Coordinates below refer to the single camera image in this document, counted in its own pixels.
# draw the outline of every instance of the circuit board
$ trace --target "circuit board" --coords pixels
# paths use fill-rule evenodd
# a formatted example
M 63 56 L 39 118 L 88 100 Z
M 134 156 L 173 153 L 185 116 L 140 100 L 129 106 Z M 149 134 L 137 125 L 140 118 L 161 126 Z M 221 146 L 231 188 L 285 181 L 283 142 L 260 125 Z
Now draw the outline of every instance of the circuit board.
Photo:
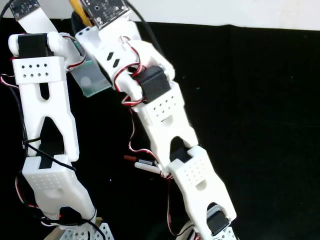
M 14 0 L 10 10 L 16 20 L 19 20 L 40 7 L 37 0 Z
M 81 0 L 81 3 L 99 30 L 129 11 L 123 0 Z

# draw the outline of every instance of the white wall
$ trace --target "white wall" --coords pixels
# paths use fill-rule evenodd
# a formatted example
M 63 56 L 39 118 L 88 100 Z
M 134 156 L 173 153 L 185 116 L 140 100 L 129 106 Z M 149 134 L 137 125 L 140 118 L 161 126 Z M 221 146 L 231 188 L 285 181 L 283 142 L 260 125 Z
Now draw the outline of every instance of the white wall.
M 0 0 L 0 8 L 8 0 Z M 38 0 L 50 18 L 71 15 L 68 0 Z M 320 0 L 131 0 L 149 22 L 320 30 Z

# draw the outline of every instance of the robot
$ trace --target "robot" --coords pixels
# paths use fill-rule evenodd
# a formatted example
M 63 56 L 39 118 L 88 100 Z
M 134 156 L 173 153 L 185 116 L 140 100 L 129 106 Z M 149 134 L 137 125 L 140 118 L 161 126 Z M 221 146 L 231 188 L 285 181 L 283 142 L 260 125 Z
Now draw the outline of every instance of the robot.
M 231 223 L 237 214 L 228 191 L 188 121 L 174 67 L 157 43 L 153 46 L 141 39 L 130 20 L 132 10 L 137 10 L 124 0 L 70 3 L 84 25 L 75 37 L 59 33 L 36 0 L 11 0 L 4 9 L 10 7 L 27 32 L 8 39 L 18 86 L 1 77 L 2 83 L 19 89 L 21 99 L 26 149 L 21 174 L 31 186 L 36 204 L 26 202 L 17 178 L 21 201 L 38 212 L 42 224 L 65 230 L 61 239 L 113 239 L 106 223 L 100 228 L 95 225 L 97 210 L 72 166 L 80 151 L 68 95 L 66 72 L 71 72 L 88 97 L 108 85 L 126 93 L 121 103 L 139 117 L 150 140 L 150 149 L 132 148 L 132 118 L 128 148 L 153 159 L 135 166 L 175 181 L 182 193 L 190 221 L 180 233 L 173 233 L 167 214 L 169 230 L 176 239 L 236 239 Z M 88 62 L 91 68 L 85 68 Z M 98 81 L 94 72 L 100 76 Z M 47 84 L 48 99 L 41 96 L 40 84 Z M 51 156 L 40 150 L 45 117 L 53 120 L 63 137 L 63 154 Z M 180 145 L 174 147 L 173 140 Z

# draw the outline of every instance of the yellow object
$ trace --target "yellow object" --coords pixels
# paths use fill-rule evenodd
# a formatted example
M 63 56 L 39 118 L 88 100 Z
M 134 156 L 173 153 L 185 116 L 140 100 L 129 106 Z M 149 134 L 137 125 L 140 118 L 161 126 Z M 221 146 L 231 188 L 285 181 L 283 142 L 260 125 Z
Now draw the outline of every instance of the yellow object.
M 84 9 L 82 8 L 79 0 L 69 0 L 70 4 L 72 5 L 74 11 L 80 16 L 82 22 L 86 26 L 92 27 L 91 22 L 89 21 L 87 15 L 85 14 Z

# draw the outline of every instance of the black background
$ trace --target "black background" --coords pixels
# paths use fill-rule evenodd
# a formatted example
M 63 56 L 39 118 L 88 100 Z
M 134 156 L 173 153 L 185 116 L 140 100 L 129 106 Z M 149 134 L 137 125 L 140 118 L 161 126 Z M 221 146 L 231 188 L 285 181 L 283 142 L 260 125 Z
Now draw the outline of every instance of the black background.
M 71 32 L 69 20 L 54 24 Z M 320 239 L 320 33 L 151 27 L 176 69 L 190 123 L 229 191 L 240 239 Z M 0 71 L 11 74 L 7 40 L 23 30 L 12 19 L 3 19 L 0 29 Z M 120 104 L 123 96 L 109 89 L 86 98 L 71 77 L 68 87 L 80 147 L 77 176 L 98 215 L 117 240 L 171 239 L 167 183 L 123 160 L 132 130 L 130 114 Z M 3 85 L 0 100 L 2 229 L 15 229 L 13 239 L 43 239 L 51 229 L 35 221 L 15 193 L 14 179 L 23 166 L 21 127 Z M 53 136 L 51 130 L 43 134 Z M 134 142 L 149 146 L 141 127 Z M 172 224 L 179 231 L 186 216 L 181 195 L 173 190 Z

